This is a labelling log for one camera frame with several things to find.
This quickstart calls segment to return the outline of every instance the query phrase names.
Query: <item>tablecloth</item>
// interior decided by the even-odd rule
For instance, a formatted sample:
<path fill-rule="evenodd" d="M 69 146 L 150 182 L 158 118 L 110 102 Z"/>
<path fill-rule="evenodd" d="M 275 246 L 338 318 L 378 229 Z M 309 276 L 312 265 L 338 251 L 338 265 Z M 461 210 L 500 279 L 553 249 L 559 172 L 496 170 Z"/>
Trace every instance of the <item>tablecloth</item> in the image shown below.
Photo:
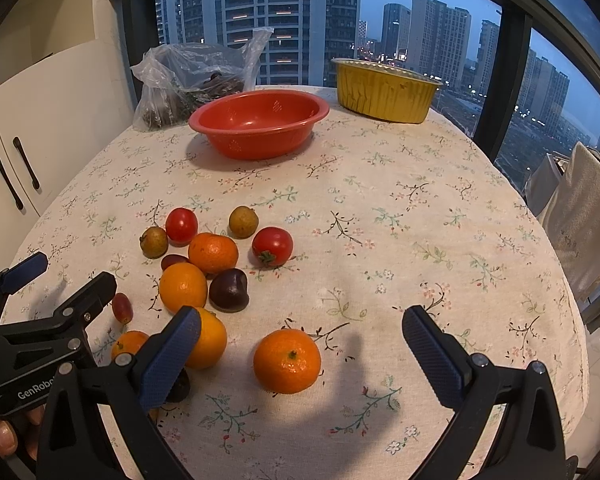
<path fill-rule="evenodd" d="M 134 306 L 128 329 L 156 333 L 170 314 L 157 291 L 160 260 L 142 255 L 139 235 L 177 206 L 194 210 L 201 230 L 224 234 L 231 211 L 249 205 L 261 227 L 292 234 L 294 255 L 264 270 L 249 258 L 251 241 L 237 241 L 251 302 L 217 313 L 224 356 L 190 372 L 189 398 L 160 411 L 160 431 L 194 478 L 408 478 L 452 416 L 402 338 L 412 304 L 469 353 L 514 367 L 544 361 L 570 434 L 588 395 L 583 327 L 516 191 L 432 110 L 423 124 L 389 124 L 344 110 L 334 89 L 302 89 L 331 111 L 310 142 L 272 160 L 229 160 L 187 126 L 123 132 L 27 236 L 16 261 L 41 250 L 50 266 L 10 299 L 3 322 L 48 316 L 106 270 Z M 284 326 L 314 339 L 324 370 L 304 392 L 272 396 L 251 359 Z M 109 308 L 88 327 L 99 364 L 121 330 Z M 478 471 L 499 416 L 494 409 L 464 477 Z M 119 435 L 112 441 L 123 448 Z"/>

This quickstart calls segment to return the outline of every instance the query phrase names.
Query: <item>clear plastic bag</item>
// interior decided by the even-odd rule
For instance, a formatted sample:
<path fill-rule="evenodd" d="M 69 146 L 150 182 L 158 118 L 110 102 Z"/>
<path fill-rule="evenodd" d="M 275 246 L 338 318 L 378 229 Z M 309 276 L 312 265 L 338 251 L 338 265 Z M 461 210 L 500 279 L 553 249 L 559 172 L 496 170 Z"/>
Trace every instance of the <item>clear plastic bag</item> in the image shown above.
<path fill-rule="evenodd" d="M 253 29 L 241 48 L 218 44 L 165 44 L 149 49 L 131 70 L 142 85 L 134 114 L 137 130 L 184 124 L 202 105 L 225 95 L 253 90 L 260 54 L 272 27 Z"/>

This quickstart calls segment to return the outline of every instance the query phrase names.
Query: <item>finger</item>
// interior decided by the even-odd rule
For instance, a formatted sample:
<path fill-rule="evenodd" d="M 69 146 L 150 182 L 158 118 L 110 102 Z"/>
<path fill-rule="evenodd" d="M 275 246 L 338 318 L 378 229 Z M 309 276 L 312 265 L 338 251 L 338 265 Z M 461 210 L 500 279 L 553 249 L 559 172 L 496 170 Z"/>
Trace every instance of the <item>finger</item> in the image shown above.
<path fill-rule="evenodd" d="M 40 437 L 40 426 L 30 426 L 24 437 L 24 447 L 33 460 L 38 460 L 38 439 Z"/>
<path fill-rule="evenodd" d="M 18 447 L 16 432 L 6 420 L 0 420 L 0 456 L 6 457 L 15 453 Z"/>
<path fill-rule="evenodd" d="M 42 406 L 38 406 L 37 408 L 34 408 L 30 412 L 27 412 L 27 418 L 29 419 L 29 422 L 31 424 L 33 424 L 34 426 L 39 426 L 40 424 L 42 424 L 42 417 L 44 415 L 45 415 L 44 404 Z"/>

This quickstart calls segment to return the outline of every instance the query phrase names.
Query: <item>white cloth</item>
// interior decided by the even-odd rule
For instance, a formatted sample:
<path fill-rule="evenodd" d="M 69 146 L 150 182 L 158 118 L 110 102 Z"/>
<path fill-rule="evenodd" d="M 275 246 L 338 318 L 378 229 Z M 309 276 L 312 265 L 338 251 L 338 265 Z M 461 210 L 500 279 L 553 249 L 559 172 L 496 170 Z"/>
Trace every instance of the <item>white cloth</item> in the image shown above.
<path fill-rule="evenodd" d="M 133 304 L 128 328 L 156 333 L 170 314 L 157 295 L 160 260 L 142 256 L 139 235 L 177 206 L 195 210 L 200 230 L 224 232 L 231 211 L 250 205 L 262 227 L 291 233 L 294 256 L 261 269 L 251 240 L 236 240 L 250 304 L 217 312 L 229 339 L 222 359 L 190 371 L 190 396 L 160 411 L 160 432 L 194 478 L 408 478 L 452 416 L 402 338 L 412 304 L 468 353 L 517 368 L 542 360 L 568 435 L 589 391 L 584 327 L 520 196 L 433 110 L 422 124 L 390 124 L 344 110 L 333 88 L 301 89 L 331 111 L 301 149 L 265 162 L 224 158 L 188 126 L 123 132 L 23 242 L 17 260 L 40 249 L 49 269 L 9 300 L 5 319 L 48 316 L 108 270 Z M 323 372 L 304 392 L 272 398 L 253 375 L 253 348 L 287 325 L 317 342 Z M 120 330 L 110 308 L 88 326 L 98 364 Z M 480 469 L 501 413 L 464 478 Z"/>
<path fill-rule="evenodd" d="M 538 216 L 576 300 L 600 283 L 600 163 L 580 142 Z"/>
<path fill-rule="evenodd" d="M 547 153 L 538 169 L 525 183 L 526 206 L 534 216 L 538 216 L 547 205 L 561 177 L 553 156 Z"/>

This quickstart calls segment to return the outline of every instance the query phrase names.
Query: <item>red tomato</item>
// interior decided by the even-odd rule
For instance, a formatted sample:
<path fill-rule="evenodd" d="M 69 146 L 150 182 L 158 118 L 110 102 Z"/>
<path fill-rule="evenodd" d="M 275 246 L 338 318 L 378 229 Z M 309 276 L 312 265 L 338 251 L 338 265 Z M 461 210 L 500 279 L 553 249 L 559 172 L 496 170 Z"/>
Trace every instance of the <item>red tomato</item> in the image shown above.
<path fill-rule="evenodd" d="M 267 267 L 283 265 L 294 250 L 289 233 L 279 227 L 265 227 L 258 231 L 251 243 L 253 254 Z"/>
<path fill-rule="evenodd" d="M 167 236 L 177 244 L 188 244 L 198 234 L 198 219 L 191 209 L 177 207 L 167 216 Z"/>

